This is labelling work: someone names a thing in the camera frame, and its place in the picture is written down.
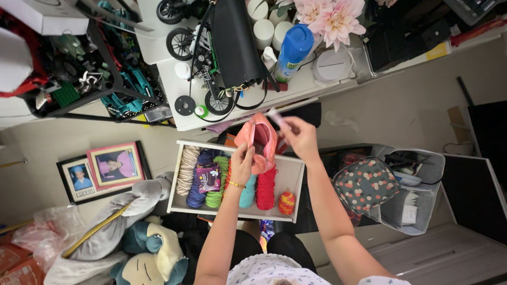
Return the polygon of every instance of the black picture frame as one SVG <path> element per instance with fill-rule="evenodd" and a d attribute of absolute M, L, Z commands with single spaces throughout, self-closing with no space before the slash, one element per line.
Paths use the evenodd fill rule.
<path fill-rule="evenodd" d="M 137 150 L 139 152 L 139 160 L 141 162 L 141 168 L 142 168 L 142 170 L 144 172 L 144 176 L 145 176 L 146 180 L 153 179 L 151 171 L 150 171 L 150 167 L 148 166 L 148 161 L 147 161 L 146 156 L 144 154 L 144 149 L 142 148 L 141 141 L 137 140 L 135 142 L 135 144 L 136 144 Z M 106 193 L 106 194 L 103 194 L 103 195 L 99 195 L 99 196 L 94 196 L 94 197 L 91 197 L 91 198 L 88 198 L 88 199 L 83 199 L 83 200 L 75 201 L 74 200 L 74 196 L 73 196 L 73 190 L 70 188 L 69 184 L 67 183 L 67 176 L 65 174 L 66 169 L 64 169 L 63 166 L 67 165 L 69 163 L 75 162 L 75 161 L 82 160 L 82 159 L 87 159 L 86 154 L 80 155 L 80 156 L 77 156 L 77 157 L 73 157 L 73 158 L 70 158 L 70 159 L 67 159 L 67 160 L 59 161 L 59 162 L 56 163 L 56 167 L 58 168 L 58 172 L 60 173 L 60 178 L 62 179 L 63 187 L 65 188 L 65 192 L 67 194 L 67 198 L 68 198 L 68 200 L 69 200 L 70 203 L 74 203 L 76 205 L 81 205 L 81 204 L 85 204 L 85 203 L 88 203 L 88 202 L 96 201 L 96 200 L 99 200 L 99 199 L 102 199 L 102 198 L 111 197 L 113 195 L 117 195 L 117 194 L 120 194 L 120 193 L 125 193 L 125 192 L 128 192 L 128 191 L 132 190 L 132 187 L 126 187 L 126 188 L 123 188 L 123 189 L 118 189 L 117 191 L 114 191 L 114 192 L 109 192 L 109 193 Z"/>

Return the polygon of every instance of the black shorts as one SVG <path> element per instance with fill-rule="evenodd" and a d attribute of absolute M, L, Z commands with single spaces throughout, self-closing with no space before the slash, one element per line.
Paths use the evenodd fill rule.
<path fill-rule="evenodd" d="M 267 251 L 269 254 L 279 254 L 294 259 L 301 267 L 310 269 L 317 274 L 310 253 L 305 245 L 295 235 L 279 232 L 273 235 L 268 241 Z M 242 230 L 236 230 L 234 250 L 232 252 L 231 269 L 238 265 L 243 259 L 262 254 L 262 247 L 259 241 Z"/>

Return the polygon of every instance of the pink picture frame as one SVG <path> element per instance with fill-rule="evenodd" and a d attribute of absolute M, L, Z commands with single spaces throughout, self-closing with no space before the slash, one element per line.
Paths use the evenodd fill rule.
<path fill-rule="evenodd" d="M 86 151 L 97 191 L 145 179 L 135 142 Z"/>

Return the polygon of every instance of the crochet ball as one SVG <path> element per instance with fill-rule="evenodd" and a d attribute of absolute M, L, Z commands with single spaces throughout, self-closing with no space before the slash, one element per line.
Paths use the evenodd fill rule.
<path fill-rule="evenodd" d="M 283 215 L 292 214 L 295 201 L 296 198 L 294 197 L 294 194 L 288 191 L 284 192 L 282 195 L 280 195 L 280 198 L 278 199 L 278 210 Z"/>

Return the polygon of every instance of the hand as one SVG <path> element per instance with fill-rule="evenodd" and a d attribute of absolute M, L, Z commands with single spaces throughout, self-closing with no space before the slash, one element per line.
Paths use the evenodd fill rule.
<path fill-rule="evenodd" d="M 283 121 L 288 126 L 283 124 L 280 127 L 282 137 L 285 138 L 288 145 L 292 146 L 299 158 L 306 164 L 320 161 L 315 126 L 298 117 L 283 117 Z"/>
<path fill-rule="evenodd" d="M 246 142 L 242 143 L 231 157 L 231 181 L 245 185 L 252 174 L 252 158 L 255 147 L 246 149 Z"/>

